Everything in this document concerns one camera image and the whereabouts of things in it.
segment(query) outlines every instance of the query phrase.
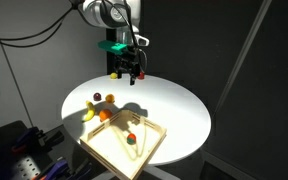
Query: dark background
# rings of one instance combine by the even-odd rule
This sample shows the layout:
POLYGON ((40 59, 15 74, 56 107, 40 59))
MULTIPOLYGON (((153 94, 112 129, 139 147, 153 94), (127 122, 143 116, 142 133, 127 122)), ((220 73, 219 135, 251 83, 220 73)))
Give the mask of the dark background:
MULTIPOLYGON (((148 56, 147 74, 186 87, 216 117, 202 149, 256 179, 288 179, 288 0, 272 1, 216 114, 262 1, 142 3, 141 33, 151 41, 143 48, 148 56)), ((69 7, 63 0, 0 0, 0 36, 33 34, 69 7)), ((33 124, 47 132, 62 124, 61 106, 71 90, 107 73, 110 62, 105 61, 106 52, 97 48, 105 36, 105 29, 88 26, 74 12, 41 46, 0 46, 0 126, 16 120, 30 126, 7 59, 33 124)))
MULTIPOLYGON (((144 1, 147 73, 188 88, 213 116, 261 3, 144 1)), ((204 150, 257 179, 288 179, 288 1, 272 1, 215 117, 204 150)))

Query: banana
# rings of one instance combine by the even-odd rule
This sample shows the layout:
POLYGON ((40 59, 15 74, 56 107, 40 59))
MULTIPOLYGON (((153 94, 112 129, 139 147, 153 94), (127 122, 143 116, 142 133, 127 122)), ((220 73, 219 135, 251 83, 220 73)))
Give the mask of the banana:
POLYGON ((91 120, 95 115, 95 107, 90 101, 86 101, 87 114, 84 117, 84 121, 91 120))

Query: yellow fruit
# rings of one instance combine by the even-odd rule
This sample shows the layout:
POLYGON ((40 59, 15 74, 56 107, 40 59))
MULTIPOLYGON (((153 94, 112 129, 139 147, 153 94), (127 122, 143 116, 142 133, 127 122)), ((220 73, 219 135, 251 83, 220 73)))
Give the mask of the yellow fruit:
POLYGON ((106 102, 108 102, 108 103, 114 103, 115 98, 114 98, 113 94, 109 94, 109 95, 107 95, 107 96, 105 97, 105 100, 106 100, 106 102))
POLYGON ((100 121, 103 122, 105 121, 107 118, 110 118, 112 116, 112 111, 110 111, 109 109, 103 109, 102 111, 100 111, 100 121))
POLYGON ((87 114, 84 117, 84 121, 89 121, 95 115, 95 107, 93 103, 91 103, 90 101, 86 101, 86 106, 87 106, 87 114))
POLYGON ((117 74, 116 73, 111 73, 111 79, 116 79, 117 78, 117 74))

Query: round white table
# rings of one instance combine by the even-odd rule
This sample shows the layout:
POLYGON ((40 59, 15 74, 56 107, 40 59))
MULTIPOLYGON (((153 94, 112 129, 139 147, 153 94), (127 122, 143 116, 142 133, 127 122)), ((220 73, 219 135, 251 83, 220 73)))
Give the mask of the round white table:
POLYGON ((100 124, 98 116, 82 123, 86 113, 86 100, 95 109, 108 108, 113 113, 129 109, 147 117, 167 129, 166 137, 149 165, 157 166, 179 161, 200 148, 211 130, 209 112, 199 98, 184 87, 171 81, 145 75, 130 86, 130 76, 111 79, 109 75, 89 80, 75 88, 62 106, 63 124, 68 133, 79 142, 84 132, 92 131, 100 124), (102 101, 94 101, 94 93, 100 93, 102 101), (114 104, 105 103, 105 96, 113 94, 114 104))

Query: tray rim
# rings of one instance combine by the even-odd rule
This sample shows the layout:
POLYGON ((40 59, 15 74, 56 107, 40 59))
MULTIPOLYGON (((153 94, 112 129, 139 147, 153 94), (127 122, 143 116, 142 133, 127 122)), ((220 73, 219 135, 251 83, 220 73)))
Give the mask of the tray rim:
POLYGON ((104 165, 107 169, 109 169, 113 174, 115 174, 120 179, 137 179, 142 170, 144 169, 145 165, 148 164, 149 160, 153 157, 156 150, 160 146, 160 144, 163 142, 164 138, 166 137, 166 131, 167 129, 164 127, 161 127, 160 125, 148 120, 146 117, 138 115, 137 113, 131 111, 131 110, 120 110, 116 114, 114 114, 111 118, 106 119, 103 121, 100 125, 98 125, 96 128, 94 128, 90 132, 85 132, 80 137, 80 143, 81 146, 92 156, 94 156, 95 159, 97 159, 102 165, 104 165), (119 170, 117 167, 115 167, 112 163, 109 162, 105 157, 103 157, 100 153, 96 152, 95 149, 92 148, 92 145, 88 144, 88 141, 95 137, 97 134, 99 134, 104 129, 108 128, 110 126, 110 123, 117 120, 118 117, 121 116, 121 114, 132 116, 132 118, 136 118, 140 123, 143 123, 145 126, 148 126, 158 132, 160 135, 159 139, 151 146, 151 150, 148 155, 146 155, 145 160, 143 162, 140 162, 139 166, 137 167, 137 170, 133 172, 132 175, 127 176, 125 175, 121 170, 119 170))

